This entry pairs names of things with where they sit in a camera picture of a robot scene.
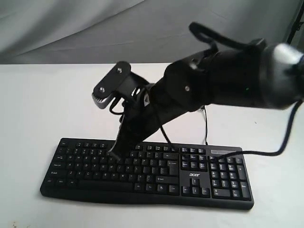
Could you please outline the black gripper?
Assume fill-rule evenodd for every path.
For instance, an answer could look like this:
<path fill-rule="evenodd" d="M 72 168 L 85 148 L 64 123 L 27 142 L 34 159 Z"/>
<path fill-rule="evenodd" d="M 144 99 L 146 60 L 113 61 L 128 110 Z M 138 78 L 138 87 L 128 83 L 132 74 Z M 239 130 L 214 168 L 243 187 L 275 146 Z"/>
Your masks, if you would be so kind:
<path fill-rule="evenodd" d="M 162 126 L 190 111 L 190 91 L 185 86 L 146 84 L 120 90 L 123 115 L 114 145 L 108 151 L 120 160 Z"/>

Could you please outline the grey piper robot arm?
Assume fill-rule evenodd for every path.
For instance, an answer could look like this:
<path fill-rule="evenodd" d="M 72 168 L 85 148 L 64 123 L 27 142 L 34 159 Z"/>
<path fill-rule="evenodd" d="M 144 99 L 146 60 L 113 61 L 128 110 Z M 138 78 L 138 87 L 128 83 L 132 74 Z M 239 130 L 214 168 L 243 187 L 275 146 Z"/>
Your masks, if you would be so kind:
<path fill-rule="evenodd" d="M 135 105 L 126 105 L 109 155 L 121 159 L 162 126 L 210 104 L 284 110 L 304 99 L 304 55 L 281 43 L 258 44 L 189 58 L 167 66 L 145 85 Z"/>

